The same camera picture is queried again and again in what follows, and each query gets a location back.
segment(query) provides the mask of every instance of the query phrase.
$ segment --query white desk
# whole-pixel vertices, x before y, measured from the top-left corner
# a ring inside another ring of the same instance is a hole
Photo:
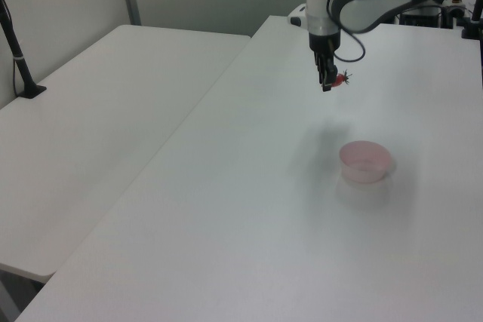
[[[121,26],[4,107],[0,269],[46,281],[248,39]]]
[[[18,322],[480,320],[478,42],[361,39],[323,94],[307,34],[270,17]],[[358,139],[390,177],[341,179]]]

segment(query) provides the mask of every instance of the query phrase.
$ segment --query black cable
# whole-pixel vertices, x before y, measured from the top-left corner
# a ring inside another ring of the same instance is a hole
[[[12,72],[12,73],[13,73],[13,75],[14,75],[14,77],[13,77],[13,79],[14,79],[14,80],[13,80],[13,83],[14,83],[14,94],[15,94],[15,97],[18,97],[18,93],[17,93],[17,86],[15,85],[15,68],[16,68],[16,67],[15,67],[15,60],[13,60],[13,61],[14,61],[14,70],[13,70],[13,72]]]
[[[12,16],[11,16],[11,14],[10,14],[10,9],[8,9],[7,2],[6,2],[5,0],[0,0],[0,2],[2,2],[2,4],[3,4],[3,6],[4,6],[5,10],[7,11],[8,19],[9,19],[10,21],[12,21]]]
[[[329,16],[329,19],[332,20],[345,33],[347,33],[347,35],[349,35],[352,39],[354,39],[361,46],[361,49],[362,49],[362,55],[359,58],[356,58],[354,60],[345,60],[345,59],[340,58],[339,56],[337,56],[335,53],[334,53],[334,57],[336,57],[336,59],[338,59],[340,62],[346,62],[346,63],[355,63],[355,62],[358,62],[359,60],[362,60],[365,57],[365,46],[364,46],[364,44],[350,30],[348,30],[345,26],[343,26],[339,21],[337,21],[332,16],[332,13],[331,13],[331,11],[329,9],[330,5],[331,5],[331,0],[327,0],[327,4],[325,6],[325,10],[327,11],[327,15]]]

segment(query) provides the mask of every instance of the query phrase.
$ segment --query pink bowl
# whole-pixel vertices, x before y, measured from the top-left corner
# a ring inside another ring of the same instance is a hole
[[[391,166],[391,154],[378,143],[354,141],[339,151],[342,174],[356,182],[381,180]]]

